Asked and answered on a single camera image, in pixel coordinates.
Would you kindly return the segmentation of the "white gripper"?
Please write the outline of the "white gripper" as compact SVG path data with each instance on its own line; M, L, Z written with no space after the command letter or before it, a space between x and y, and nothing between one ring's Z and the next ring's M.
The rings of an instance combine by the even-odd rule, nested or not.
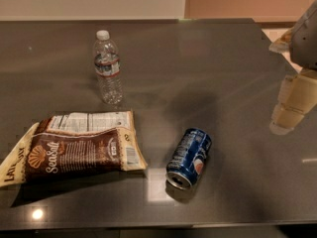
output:
M291 61L305 68L281 83L269 124L275 135L291 132L317 105L317 0L268 49L282 54L289 48Z

